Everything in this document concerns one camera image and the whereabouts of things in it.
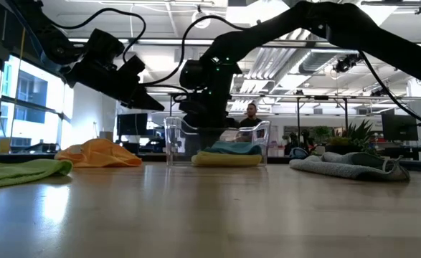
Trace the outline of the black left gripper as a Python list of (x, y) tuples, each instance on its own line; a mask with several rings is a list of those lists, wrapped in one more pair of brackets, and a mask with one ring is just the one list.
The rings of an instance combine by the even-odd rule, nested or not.
[(119, 69), (113, 63), (103, 64), (95, 58), (84, 57), (65, 75), (65, 79), (71, 87), (80, 83), (120, 101), (125, 108), (164, 110), (164, 106), (139, 85), (138, 74), (144, 69), (145, 64), (135, 55)]

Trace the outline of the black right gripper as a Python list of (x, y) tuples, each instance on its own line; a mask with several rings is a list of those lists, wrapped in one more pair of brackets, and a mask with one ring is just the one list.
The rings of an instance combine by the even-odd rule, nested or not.
[(179, 82), (190, 92), (179, 101), (179, 109), (186, 113), (185, 121), (197, 128), (200, 143), (228, 140), (227, 102), (232, 98), (233, 77), (241, 72), (235, 63), (186, 61)]

